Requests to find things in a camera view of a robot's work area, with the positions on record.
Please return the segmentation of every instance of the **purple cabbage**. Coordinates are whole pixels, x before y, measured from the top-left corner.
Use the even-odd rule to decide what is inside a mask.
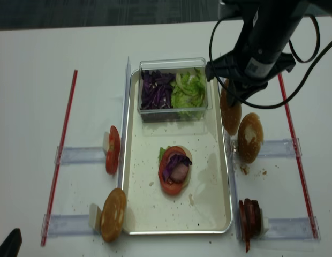
[[[142,88],[142,110],[169,109],[171,105],[171,94],[173,87],[171,82],[175,80],[172,73],[161,73],[159,70],[141,71],[144,81]]]
[[[192,165],[192,162],[190,159],[182,154],[175,154],[174,156],[171,157],[169,163],[166,165],[165,169],[162,171],[162,178],[166,182],[168,178],[170,178],[173,174],[174,171],[180,171],[181,169],[178,169],[179,165],[185,165],[186,167],[189,167],[189,165]]]

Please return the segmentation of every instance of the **partially assembled burger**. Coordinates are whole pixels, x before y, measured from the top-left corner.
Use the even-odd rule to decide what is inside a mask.
[[[162,190],[170,195],[178,194],[190,181],[192,156],[183,146],[160,148],[159,180]]]

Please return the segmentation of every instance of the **tray rim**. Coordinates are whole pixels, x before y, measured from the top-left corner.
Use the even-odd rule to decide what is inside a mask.
[[[130,103],[131,103],[131,96],[130,96],[130,91],[131,91],[131,83],[132,83],[132,78],[133,76],[139,73],[139,69],[134,70],[130,78],[126,78],[126,88],[125,88],[125,99],[124,99],[124,107],[123,107],[123,124],[122,124],[122,135],[124,134],[124,144],[121,145],[121,150],[123,150],[123,159],[122,159],[122,166],[120,167],[119,174],[118,174],[118,180],[117,184],[118,187],[121,188],[122,190],[124,189],[124,170],[125,170],[125,165],[126,165],[126,148],[127,148],[127,143],[126,143],[126,137],[128,133],[128,123],[129,123],[129,115],[128,115],[128,110],[130,108]],[[123,231],[128,234],[128,235],[205,235],[205,234],[223,234],[226,233],[232,226],[233,221],[234,221],[234,213],[233,213],[233,206],[232,206],[232,198],[231,198],[231,186],[230,186],[230,177],[229,177],[229,167],[228,167],[228,160],[227,160],[227,150],[225,147],[225,139],[224,139],[224,128],[222,125],[222,120],[220,119],[220,128],[221,128],[221,133],[222,133],[222,142],[223,142],[223,151],[224,151],[224,156],[225,156],[225,167],[226,167],[226,175],[227,175],[227,184],[228,184],[228,198],[229,198],[229,209],[230,209],[230,221],[228,226],[224,230],[219,230],[219,231],[213,231],[213,230],[190,230],[190,231],[126,231],[123,228]]]

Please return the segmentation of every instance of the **metal tray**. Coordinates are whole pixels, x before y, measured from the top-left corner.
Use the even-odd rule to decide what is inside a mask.
[[[211,82],[212,108],[196,122],[143,123],[138,114],[139,71],[126,90],[122,172],[118,185],[127,195],[123,230],[130,235],[225,233],[232,203],[218,84]],[[182,145],[192,154],[190,184],[177,196],[160,188],[160,147]]]

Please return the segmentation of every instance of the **black cable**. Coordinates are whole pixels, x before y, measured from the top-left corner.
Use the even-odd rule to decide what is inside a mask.
[[[302,59],[299,58],[299,56],[297,55],[295,49],[293,48],[291,40],[289,40],[289,46],[290,46],[290,49],[291,49],[291,53],[293,54],[294,58],[299,63],[309,63],[309,62],[311,62],[316,57],[316,55],[318,54],[318,51],[320,50],[321,36],[320,36],[320,28],[318,26],[318,22],[317,22],[315,16],[313,16],[311,14],[309,14],[307,16],[312,20],[312,23],[314,24],[314,27],[315,27],[315,31],[316,31],[316,46],[315,46],[315,50],[314,50],[314,53],[312,54],[312,56],[308,60],[304,61],[304,60],[302,60]]]
[[[221,18],[215,25],[213,32],[211,34],[210,37],[210,44],[209,44],[209,58],[210,58],[210,62],[213,63],[213,57],[212,57],[212,45],[213,45],[213,38],[214,38],[214,34],[215,31],[217,29],[217,27],[219,26],[219,24],[224,20],[224,18]],[[219,78],[215,67],[212,65],[212,69],[213,72],[215,74],[215,77],[218,81],[218,83],[221,84],[221,86],[233,97],[235,97],[239,102],[244,103],[247,106],[253,107],[253,108],[257,108],[257,109],[276,109],[279,108],[285,104],[287,104],[292,98],[294,98],[297,93],[300,91],[300,89],[302,88],[302,86],[304,85],[306,79],[309,77],[311,71],[314,69],[314,67],[316,66],[316,64],[319,62],[319,60],[323,57],[323,55],[325,55],[325,53],[332,48],[332,41],[321,51],[321,53],[317,56],[317,58],[312,62],[312,64],[309,66],[309,68],[307,69],[304,77],[302,78],[301,82],[299,83],[298,87],[295,89],[295,91],[293,91],[293,93],[286,98],[284,101],[278,103],[278,104],[274,104],[274,105],[257,105],[257,104],[253,104],[253,103],[249,103],[245,100],[243,100],[242,98],[240,98],[239,96],[235,95],[232,91],[230,91],[222,82],[222,80]]]

